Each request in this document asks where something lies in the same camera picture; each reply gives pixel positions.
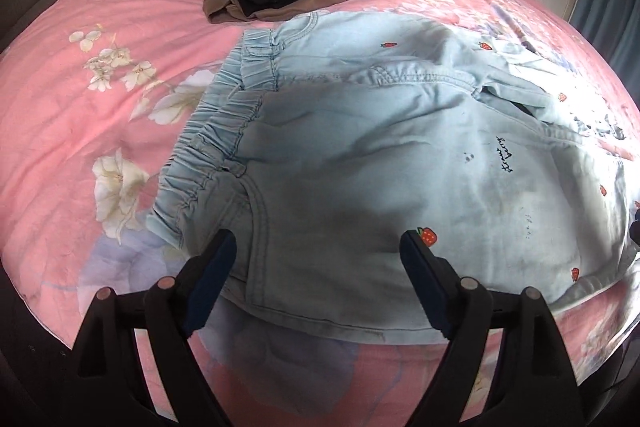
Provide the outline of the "light blue denim pants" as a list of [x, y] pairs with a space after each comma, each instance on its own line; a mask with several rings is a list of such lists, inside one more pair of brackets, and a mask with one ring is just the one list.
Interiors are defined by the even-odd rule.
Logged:
[[354, 343], [437, 339], [399, 257], [419, 230], [461, 275], [564, 310], [621, 279], [639, 165], [569, 72], [517, 43], [385, 12], [249, 29], [160, 172], [148, 228], [238, 244], [224, 295]]

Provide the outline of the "blue curtain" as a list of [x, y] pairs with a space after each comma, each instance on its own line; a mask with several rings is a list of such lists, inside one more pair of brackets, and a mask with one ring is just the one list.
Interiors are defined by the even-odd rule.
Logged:
[[600, 53], [637, 98], [639, 0], [577, 0], [570, 24]]

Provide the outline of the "brown folded garment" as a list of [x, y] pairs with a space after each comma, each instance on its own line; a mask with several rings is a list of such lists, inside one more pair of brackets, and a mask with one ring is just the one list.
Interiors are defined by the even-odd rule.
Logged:
[[350, 0], [203, 0], [203, 13], [212, 24], [284, 22], [297, 15], [326, 9]]

